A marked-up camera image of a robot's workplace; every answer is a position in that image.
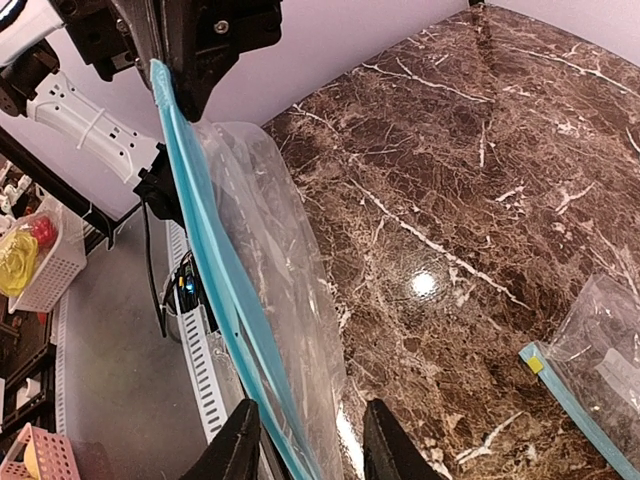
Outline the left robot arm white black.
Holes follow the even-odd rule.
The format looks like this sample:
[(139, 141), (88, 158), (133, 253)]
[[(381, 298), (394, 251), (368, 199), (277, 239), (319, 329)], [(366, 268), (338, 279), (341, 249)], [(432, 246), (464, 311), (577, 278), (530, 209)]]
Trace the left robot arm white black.
[(180, 112), (197, 122), (240, 55), (276, 44), (281, 23), (278, 1), (8, 1), (1, 7), (1, 109), (72, 139), (157, 218), (181, 223), (165, 146), (81, 94), (46, 38), (66, 30), (107, 82), (136, 68), (149, 84), (152, 61), (163, 62)]

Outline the clear zip bag blue zipper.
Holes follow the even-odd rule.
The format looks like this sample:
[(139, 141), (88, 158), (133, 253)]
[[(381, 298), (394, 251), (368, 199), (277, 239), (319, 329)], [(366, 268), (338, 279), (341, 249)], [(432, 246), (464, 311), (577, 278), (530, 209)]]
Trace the clear zip bag blue zipper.
[(339, 479), (336, 309), (279, 148), (251, 123), (190, 123), (162, 62), (151, 79), (189, 244), (236, 372), (292, 477)]

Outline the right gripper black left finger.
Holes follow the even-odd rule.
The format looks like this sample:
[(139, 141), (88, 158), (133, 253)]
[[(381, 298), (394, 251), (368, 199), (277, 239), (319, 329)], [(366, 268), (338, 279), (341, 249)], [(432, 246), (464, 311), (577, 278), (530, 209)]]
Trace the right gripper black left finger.
[(258, 405), (251, 399), (244, 399), (180, 480), (257, 479), (260, 434)]

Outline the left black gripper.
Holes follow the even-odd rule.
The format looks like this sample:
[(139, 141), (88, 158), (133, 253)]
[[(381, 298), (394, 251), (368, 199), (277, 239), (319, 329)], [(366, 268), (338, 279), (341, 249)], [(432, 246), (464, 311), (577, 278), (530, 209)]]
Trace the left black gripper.
[(152, 90), (151, 61), (163, 61), (179, 109), (199, 121), (212, 90), (241, 54), (282, 37), (277, 0), (53, 0), (86, 65), (106, 82), (135, 69)]

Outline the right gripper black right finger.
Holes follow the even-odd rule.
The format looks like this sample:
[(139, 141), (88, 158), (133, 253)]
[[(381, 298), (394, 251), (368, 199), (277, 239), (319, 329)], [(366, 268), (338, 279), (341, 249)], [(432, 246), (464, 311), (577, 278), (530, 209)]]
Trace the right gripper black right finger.
[(440, 480), (383, 400), (367, 403), (363, 416), (364, 476), (376, 480)]

